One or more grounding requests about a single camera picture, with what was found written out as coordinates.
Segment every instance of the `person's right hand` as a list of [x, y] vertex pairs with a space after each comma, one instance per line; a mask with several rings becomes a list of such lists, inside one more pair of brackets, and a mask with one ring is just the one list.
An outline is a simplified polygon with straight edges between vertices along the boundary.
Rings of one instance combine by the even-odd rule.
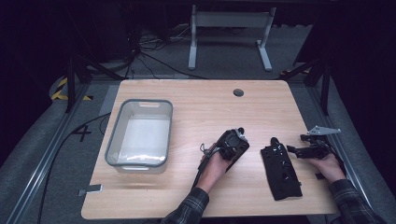
[[332, 183], [340, 179], [347, 179], [341, 170], [338, 160], [333, 154], [329, 154], [323, 159], [304, 159], [309, 163], [313, 164], [320, 170], [320, 172], [326, 177], [326, 179]]

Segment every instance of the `gray carpet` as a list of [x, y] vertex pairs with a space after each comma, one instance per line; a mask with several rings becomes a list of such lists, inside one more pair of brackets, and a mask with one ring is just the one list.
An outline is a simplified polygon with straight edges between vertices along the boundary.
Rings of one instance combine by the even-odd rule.
[[[255, 41], [262, 32], [246, 29], [241, 34], [230, 34], [223, 30], [205, 30], [199, 33], [197, 64], [194, 71], [188, 70], [190, 42], [185, 39], [160, 50], [146, 51], [147, 54], [176, 68], [158, 63], [149, 57], [138, 56], [131, 71], [119, 71], [129, 78], [189, 78], [180, 72], [210, 79], [272, 79], [280, 71], [292, 69], [292, 63], [304, 42], [310, 27], [273, 28], [267, 42], [267, 52], [273, 66], [272, 72], [265, 72]], [[396, 223], [396, 202], [380, 173], [376, 170], [353, 123], [347, 115], [334, 85], [329, 97], [329, 117], [323, 117], [318, 109], [318, 90], [306, 88], [297, 76], [290, 82], [290, 88], [302, 113], [307, 129], [315, 125], [332, 124], [340, 128], [339, 141], [347, 154], [357, 177], [361, 181], [367, 199], [374, 210], [388, 223]], [[97, 118], [111, 110], [119, 82], [103, 75], [95, 75], [85, 95], [93, 96], [91, 101], [82, 101], [68, 123], [64, 139], [81, 123]], [[37, 167], [40, 158], [50, 144], [64, 117], [66, 101], [54, 101], [52, 106], [32, 126], [23, 137], [6, 163], [0, 169], [0, 222], [5, 223], [15, 207], [29, 177]], [[107, 118], [88, 124], [87, 132], [81, 141], [81, 134], [71, 134], [60, 149], [52, 167], [46, 192], [41, 223], [155, 223], [155, 220], [101, 220], [89, 221], [81, 217], [84, 197], [77, 196], [79, 189], [89, 185]], [[45, 180], [35, 194], [21, 223], [37, 223]], [[325, 223], [324, 216], [309, 216], [312, 224]]]

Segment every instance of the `plaid sleeve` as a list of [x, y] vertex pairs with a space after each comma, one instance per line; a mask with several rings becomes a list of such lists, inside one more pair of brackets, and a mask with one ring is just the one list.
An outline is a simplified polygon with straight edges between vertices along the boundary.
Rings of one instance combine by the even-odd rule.
[[207, 204], [209, 195], [199, 188], [193, 189], [180, 206], [166, 216], [161, 223], [199, 223]]
[[330, 185], [330, 192], [341, 212], [343, 223], [386, 223], [373, 212], [372, 208], [363, 200], [350, 180], [342, 179], [333, 182]]

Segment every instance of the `black object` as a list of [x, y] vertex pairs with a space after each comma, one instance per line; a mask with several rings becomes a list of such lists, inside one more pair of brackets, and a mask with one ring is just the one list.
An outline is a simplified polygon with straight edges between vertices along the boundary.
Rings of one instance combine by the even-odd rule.
[[335, 153], [335, 150], [332, 148], [332, 144], [330, 144], [329, 139], [326, 135], [301, 134], [300, 138], [305, 142], [309, 142], [309, 147], [296, 148], [287, 146], [289, 152], [296, 154], [297, 158], [316, 158], [320, 160], [332, 153], [334, 157], [338, 160], [338, 163], [344, 175], [347, 175], [344, 161], [337, 155], [337, 153]]
[[271, 146], [262, 149], [261, 154], [274, 199], [303, 196], [288, 152], [277, 138], [271, 138]]
[[221, 135], [218, 142], [209, 150], [204, 149], [204, 144], [201, 144], [201, 150], [204, 152], [205, 157], [198, 166], [198, 174], [195, 177], [192, 187], [198, 183], [201, 173], [207, 166], [210, 158], [219, 152], [221, 157], [227, 161], [233, 161], [228, 167], [226, 172], [233, 166], [233, 164], [248, 150], [250, 147], [248, 140], [244, 136], [245, 130], [243, 128], [231, 129]]

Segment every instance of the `wooden table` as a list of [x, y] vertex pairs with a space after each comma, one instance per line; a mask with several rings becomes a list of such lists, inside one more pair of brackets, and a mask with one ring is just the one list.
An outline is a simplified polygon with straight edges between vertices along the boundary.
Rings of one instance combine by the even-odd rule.
[[[244, 92], [242, 97], [233, 94]], [[106, 146], [120, 105], [127, 99], [164, 99], [174, 107], [167, 168], [161, 175], [121, 174], [105, 161]], [[306, 147], [307, 128], [284, 81], [127, 80], [122, 81], [92, 174], [103, 191], [86, 195], [87, 219], [165, 217], [189, 193], [203, 153], [226, 131], [243, 127], [250, 148], [210, 193], [204, 217], [333, 214], [337, 208], [326, 180], [305, 161], [290, 159], [303, 197], [275, 201], [260, 149], [275, 136], [284, 145]]]

